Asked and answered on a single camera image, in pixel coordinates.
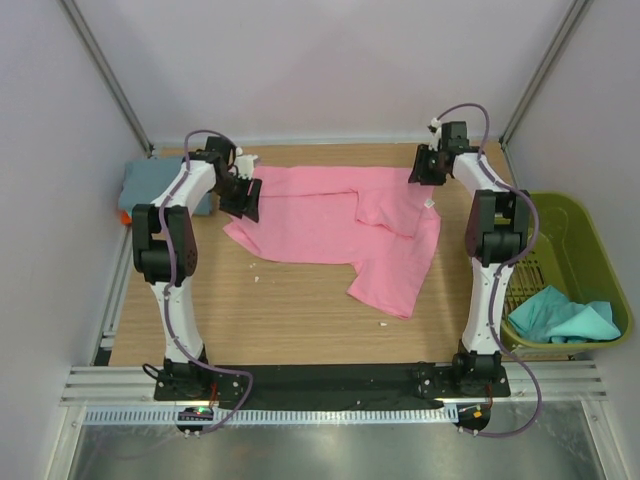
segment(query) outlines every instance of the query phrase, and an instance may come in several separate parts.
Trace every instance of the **wooden surface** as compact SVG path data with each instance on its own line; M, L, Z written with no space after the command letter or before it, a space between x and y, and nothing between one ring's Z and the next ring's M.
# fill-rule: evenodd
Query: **wooden surface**
M415 149L399 144L246 150L259 154L266 165L411 167ZM487 155L496 172L510 182L499 145L489 145ZM442 217L440 239L410 320L348 296L355 278L350 265L264 261L222 231L229 222L225 214L194 217L199 262L193 303L209 360L245 365L450 361L471 299L471 268L463 243L471 197L462 184L449 180L436 187L433 199ZM158 306L134 270L110 365L159 365L163 354Z

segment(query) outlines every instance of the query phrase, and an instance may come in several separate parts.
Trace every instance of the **pink cloth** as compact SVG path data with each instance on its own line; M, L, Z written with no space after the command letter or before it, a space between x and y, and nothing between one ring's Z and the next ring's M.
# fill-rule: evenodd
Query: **pink cloth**
M225 232L276 262L353 265L349 295L400 318L413 313L435 254L440 217L433 187L404 168L258 167L260 222L233 218Z

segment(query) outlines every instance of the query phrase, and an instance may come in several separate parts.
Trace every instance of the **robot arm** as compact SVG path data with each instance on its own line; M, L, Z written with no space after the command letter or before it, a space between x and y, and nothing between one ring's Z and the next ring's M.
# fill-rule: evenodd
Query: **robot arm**
M432 122L434 140L420 145L409 178L410 183L443 185L446 176L459 180L473 198L465 232L465 246L473 270L473 291L467 326L460 340L458 353L452 362L452 381L460 390L482 393L487 386L495 386L505 379L501 366L500 348L489 323L491 292L499 281L493 303L495 334L500 337L500 320L504 297L513 273L513 266L504 267L500 278L498 268L514 258L527 246L529 209L524 200L508 189L487 163L478 149L467 139L465 122L442 125ZM508 396L508 389L503 394Z
M220 210L231 215L259 220L258 201L262 181L253 179L255 155L242 151L226 139L209 137L204 150L191 152L190 167L182 163L180 172L169 187L151 204L136 205L132 212L134 266L151 286L162 315L165 330L164 370L167 378L198 383L201 373L189 362L167 331L164 301L165 288L171 279L167 243L155 238L161 231L158 218L162 202L167 227L176 253L176 282L169 290L169 317L175 336L193 357L208 363L204 343L198 333L191 299L191 277L198 262L198 251L191 225L191 215L207 192L220 196ZM187 177L173 194L184 174Z

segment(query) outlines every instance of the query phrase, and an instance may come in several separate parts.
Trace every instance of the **blue cloth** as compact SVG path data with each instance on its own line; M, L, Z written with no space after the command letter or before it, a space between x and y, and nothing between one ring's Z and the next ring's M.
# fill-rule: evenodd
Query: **blue cloth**
M584 343L620 336L609 302L573 303L552 286L511 312L509 323L518 335L535 343Z
M131 216L131 210L138 203L151 203L164 192L178 172L182 157L151 157L127 163L124 184L118 210ZM195 215L209 215L212 211L211 193L207 193L193 212Z

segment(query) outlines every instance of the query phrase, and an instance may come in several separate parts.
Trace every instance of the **plastic basket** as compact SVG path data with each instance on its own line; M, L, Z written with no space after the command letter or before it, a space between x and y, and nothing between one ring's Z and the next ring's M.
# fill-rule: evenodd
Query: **plastic basket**
M532 193L540 214L540 236L534 250L520 261L511 276L502 319L503 343L520 356L574 355L608 348L631 334L633 317L591 217L572 198ZM574 302L608 301L621 336L608 342L571 344L534 343L518 336L507 316L525 300L553 285Z

